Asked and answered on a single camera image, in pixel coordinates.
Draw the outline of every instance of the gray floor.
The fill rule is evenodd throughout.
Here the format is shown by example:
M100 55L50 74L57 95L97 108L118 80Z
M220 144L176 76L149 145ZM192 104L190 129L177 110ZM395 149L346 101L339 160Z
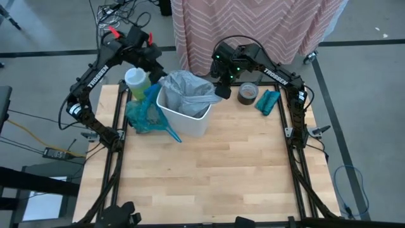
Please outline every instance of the gray floor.
M7 0L0 0L6 5ZM96 7L102 0L93 0ZM154 33L154 40L160 46L173 46L173 26L170 17L159 15L159 9L149 3L139 5L135 15L149 11L153 15L151 23L145 28ZM405 2L402 0L351 0L342 13L335 31L326 41L355 41L405 38L403 21ZM10 13L23 28L17 31L7 21L0 26L0 53L31 51L64 51L94 49L95 28L87 1L72 0L15 0ZM403 53L405 45L321 47L318 49L319 64L325 78L330 99L337 113L353 164L364 176L364 187L370 200L372 220L405 222L402 193L405 184L401 174L405 172L402 152L401 114L405 99L401 91L405 86ZM60 103L65 98L75 77L81 76L87 64L94 61L94 55L53 56L32 58L6 58L6 68L0 69L0 85L13 87L12 110L24 111L33 115L56 119ZM322 98L320 87L311 65L302 65L303 57L298 56L293 64L286 66L301 74L306 83L316 93L313 108L319 126L330 125L330 118ZM159 62L167 71L179 69L178 58L174 51L164 52ZM128 64L117 66L108 73L104 84L115 84L130 68ZM92 102L97 102L100 86L92 92ZM60 131L55 123L12 113L10 119L33 130L46 142L67 148L77 139L72 151L83 153L87 143L79 135L82 129ZM72 119L63 112L63 121ZM3 137L29 144L35 148L43 147L26 133L6 123ZM341 165L342 156L333 130L325 133L323 141L330 155L331 174ZM23 166L50 163L52 160L19 148L0 144L2 159L0 166L21 170ZM66 172L74 173L76 167L67 167ZM345 172L337 179L345 202L357 213L350 185ZM14 196L7 190L4 196ZM0 227L7 227L8 212L0 212ZM52 225L61 225L69 217Z

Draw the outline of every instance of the plastic bin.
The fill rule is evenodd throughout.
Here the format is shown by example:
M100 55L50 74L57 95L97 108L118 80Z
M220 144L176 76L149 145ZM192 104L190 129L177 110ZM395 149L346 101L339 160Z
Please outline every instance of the plastic bin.
M157 104L165 114L170 126L176 133L183 133L189 136L201 137L208 128L209 117L211 116L211 105L208 106L207 112L201 118L188 117L176 111L166 108L166 96L162 88L158 94Z

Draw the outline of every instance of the wooden table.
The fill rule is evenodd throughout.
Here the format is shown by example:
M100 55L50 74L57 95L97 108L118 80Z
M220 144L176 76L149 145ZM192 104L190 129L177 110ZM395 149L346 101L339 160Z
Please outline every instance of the wooden table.
M133 201L141 224L234 222L236 216L257 222L286 221L288 216L299 220L279 109L275 105L264 117L253 105L237 101L237 89L232 88L230 99L214 105L201 138L180 134L183 143L177 143L166 132L137 135L129 127L118 205ZM260 86L259 98L266 89L274 87ZM117 85L102 88L96 117L104 125L112 124L117 94ZM282 96L290 125L284 92ZM311 108L305 121L308 127L316 125ZM308 144L321 147L314 139ZM310 147L304 152L313 189L340 215L324 154ZM98 152L84 167L74 221L85 215L100 193L106 154L107 149Z

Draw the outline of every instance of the table leg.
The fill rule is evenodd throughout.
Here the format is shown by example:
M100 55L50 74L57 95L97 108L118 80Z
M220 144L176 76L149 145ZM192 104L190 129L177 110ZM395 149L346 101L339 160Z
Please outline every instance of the table leg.
M170 0L159 0L159 7L162 16L171 16Z
M42 193L77 196L80 187L78 184L71 182L28 174L4 167L0 167L0 177L0 186Z

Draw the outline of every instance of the trash bag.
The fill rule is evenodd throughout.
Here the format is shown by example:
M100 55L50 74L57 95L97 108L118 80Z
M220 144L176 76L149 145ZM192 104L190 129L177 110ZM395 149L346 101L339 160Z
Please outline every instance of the trash bag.
M185 70L170 72L159 83L165 88L166 108L189 117L201 118L210 104L222 100L211 82Z
M179 143L182 140L170 127L162 110L156 105L156 98L161 86L152 85L145 90L146 99L142 101L130 101L125 108L125 116L130 125L138 134L148 133L151 130L165 130Z

